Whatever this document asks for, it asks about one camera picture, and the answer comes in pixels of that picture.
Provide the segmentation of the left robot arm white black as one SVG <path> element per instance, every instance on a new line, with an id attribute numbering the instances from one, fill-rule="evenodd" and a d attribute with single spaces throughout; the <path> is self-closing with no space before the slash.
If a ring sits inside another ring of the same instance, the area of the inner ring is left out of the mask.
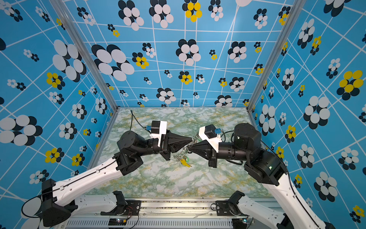
<path id="1" fill-rule="evenodd" d="M 145 139 L 133 131 L 123 133 L 117 142 L 119 152 L 104 163 L 69 179 L 46 180 L 42 184 L 41 211 L 45 227 L 56 226 L 80 209 L 76 198 L 91 189 L 128 175 L 142 164 L 142 156 L 160 154 L 167 161 L 171 153 L 176 153 L 192 142 L 192 138 L 166 131 Z"/>

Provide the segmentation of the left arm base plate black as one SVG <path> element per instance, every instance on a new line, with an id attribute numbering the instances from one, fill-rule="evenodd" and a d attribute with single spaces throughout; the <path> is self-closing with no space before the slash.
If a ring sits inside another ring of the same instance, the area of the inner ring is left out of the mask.
<path id="1" fill-rule="evenodd" d="M 114 207 L 111 211 L 102 211 L 103 216 L 137 216 L 142 202 L 140 200 L 127 200 L 125 204 Z"/>

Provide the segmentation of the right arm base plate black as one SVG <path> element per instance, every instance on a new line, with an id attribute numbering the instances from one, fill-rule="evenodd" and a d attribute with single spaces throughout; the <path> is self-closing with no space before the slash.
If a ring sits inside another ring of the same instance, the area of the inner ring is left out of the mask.
<path id="1" fill-rule="evenodd" d="M 215 202 L 217 216 L 227 217 L 248 217 L 249 215 L 241 213 L 239 210 L 234 210 L 230 207 L 227 200 L 218 200 Z"/>

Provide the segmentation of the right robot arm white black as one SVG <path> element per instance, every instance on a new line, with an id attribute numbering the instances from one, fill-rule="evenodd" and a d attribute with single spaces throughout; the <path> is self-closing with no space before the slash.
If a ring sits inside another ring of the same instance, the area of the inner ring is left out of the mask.
<path id="1" fill-rule="evenodd" d="M 261 133 L 254 126 L 249 123 L 236 125 L 230 142 L 221 140 L 214 125 L 200 128 L 199 137 L 201 142 L 190 146 L 190 153 L 203 157 L 213 168 L 217 167 L 219 159 L 243 161 L 245 171 L 272 194 L 283 210 L 272 210 L 236 191 L 228 201 L 234 215 L 249 215 L 271 229 L 334 228 L 311 210 L 292 183 L 284 162 L 262 148 Z"/>

